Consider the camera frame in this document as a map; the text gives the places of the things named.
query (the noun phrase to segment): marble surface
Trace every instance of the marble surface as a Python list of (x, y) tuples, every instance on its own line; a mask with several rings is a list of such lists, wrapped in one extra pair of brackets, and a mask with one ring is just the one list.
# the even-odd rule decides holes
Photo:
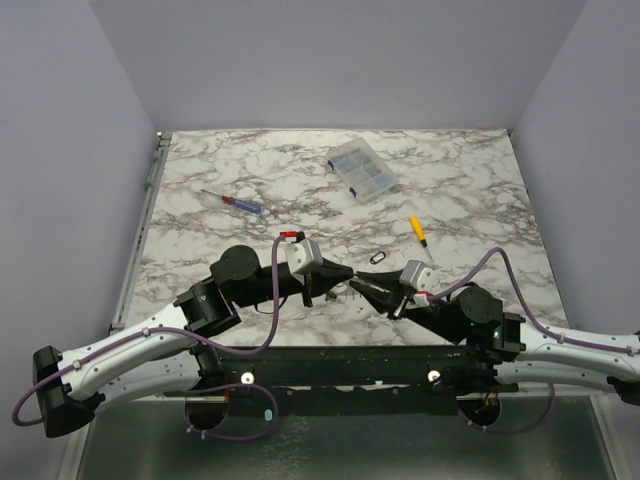
[[(324, 159), (362, 136), (399, 176), (392, 192), (358, 205)], [(263, 206), (254, 216), (200, 192), (222, 191)], [(173, 136), (128, 325), (143, 320), (209, 275), (232, 245), (254, 248), (268, 265), (281, 230), (304, 230), (323, 256), (355, 270), (391, 271), (425, 254), (408, 222), (417, 215), (438, 266), (431, 291), (465, 274), (492, 246), (504, 247), (525, 298), (542, 321), (567, 326), (551, 268), (505, 131), (202, 131)], [(371, 255), (387, 252), (377, 266)], [(494, 257), (477, 282), (522, 314)], [(337, 302), (294, 297), (282, 309), (274, 345), (442, 344), (408, 320), (378, 315), (345, 286)], [(271, 304), (262, 305), (271, 310)], [(240, 310), (242, 323), (217, 339), (257, 345), (271, 317)]]

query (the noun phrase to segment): yellow screwdriver handle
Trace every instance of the yellow screwdriver handle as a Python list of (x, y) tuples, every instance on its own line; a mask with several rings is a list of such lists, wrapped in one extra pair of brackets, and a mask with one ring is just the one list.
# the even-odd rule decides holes
[(420, 226), (420, 222), (418, 222), (418, 217), (416, 217), (415, 215), (413, 217), (409, 217), (409, 221), (411, 222), (411, 227), (413, 228), (413, 231), (416, 233), (418, 240), (420, 240), (420, 242), (424, 242), (425, 241), (424, 233), (422, 232), (422, 227)]

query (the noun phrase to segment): screwdriver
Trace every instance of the screwdriver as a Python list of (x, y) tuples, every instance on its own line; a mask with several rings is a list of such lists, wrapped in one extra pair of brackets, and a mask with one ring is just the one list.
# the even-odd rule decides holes
[(420, 226), (418, 217), (416, 217), (415, 215), (413, 217), (409, 217), (409, 222), (411, 222), (411, 227), (413, 228), (413, 231), (415, 232), (416, 236), (418, 237), (418, 240), (420, 240), (420, 243), (424, 247), (424, 251), (427, 253), (429, 262), (435, 263), (433, 261), (433, 257), (431, 256), (431, 252), (429, 251), (429, 245), (427, 245), (427, 239), (424, 237), (424, 233), (422, 232), (422, 227)]
[(209, 190), (205, 190), (204, 188), (200, 189), (201, 192), (208, 193), (209, 195), (213, 195), (214, 197), (221, 198), (224, 203), (228, 203), (229, 205), (233, 205), (234, 207), (241, 208), (242, 210), (246, 210), (247, 212), (255, 213), (256, 215), (260, 215), (262, 212), (262, 208), (260, 205), (255, 203), (247, 202), (245, 200), (238, 200), (237, 198), (228, 197), (226, 195), (220, 195), (219, 193), (210, 192)]

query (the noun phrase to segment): yellow screwdriver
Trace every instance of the yellow screwdriver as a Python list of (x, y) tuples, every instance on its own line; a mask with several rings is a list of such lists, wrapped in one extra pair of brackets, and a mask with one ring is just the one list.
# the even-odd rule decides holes
[(427, 245), (427, 239), (424, 237), (424, 233), (422, 232), (422, 227), (420, 226), (420, 222), (418, 221), (418, 217), (415, 215), (413, 217), (409, 217), (409, 222), (411, 222), (411, 227), (413, 231), (416, 233), (418, 240), (424, 247), (424, 251), (427, 252), (427, 257), (429, 258), (429, 262), (435, 263), (433, 261), (433, 257), (431, 256), (431, 252), (429, 251), (429, 245)]

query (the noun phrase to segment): blue screwdriver handle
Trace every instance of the blue screwdriver handle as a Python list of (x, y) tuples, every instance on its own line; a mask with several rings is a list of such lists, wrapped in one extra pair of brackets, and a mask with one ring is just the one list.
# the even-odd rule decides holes
[(231, 198), (230, 200), (231, 201), (229, 203), (235, 205), (238, 208), (241, 208), (242, 210), (246, 210), (247, 212), (255, 213), (256, 215), (260, 215), (260, 213), (262, 212), (262, 208), (260, 208), (260, 205), (256, 205), (255, 203), (238, 200), (236, 198)]

